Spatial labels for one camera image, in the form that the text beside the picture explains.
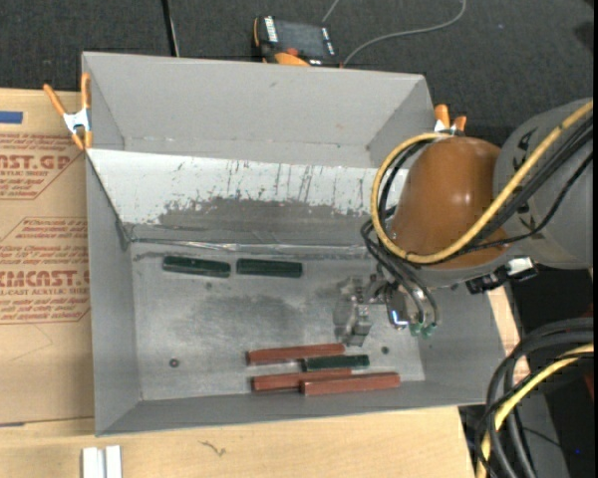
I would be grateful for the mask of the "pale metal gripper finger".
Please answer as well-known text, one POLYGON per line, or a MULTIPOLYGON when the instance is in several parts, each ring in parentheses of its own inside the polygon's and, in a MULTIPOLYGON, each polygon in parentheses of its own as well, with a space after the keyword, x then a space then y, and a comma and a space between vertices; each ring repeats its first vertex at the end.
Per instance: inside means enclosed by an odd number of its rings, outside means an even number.
POLYGON ((370 321, 369 304, 373 283, 368 278, 349 277, 337 284, 339 297, 333 309, 336 325, 357 325, 370 321))
POLYGON ((361 347, 372 325, 367 306, 345 306, 336 311, 336 338, 348 347, 361 347))

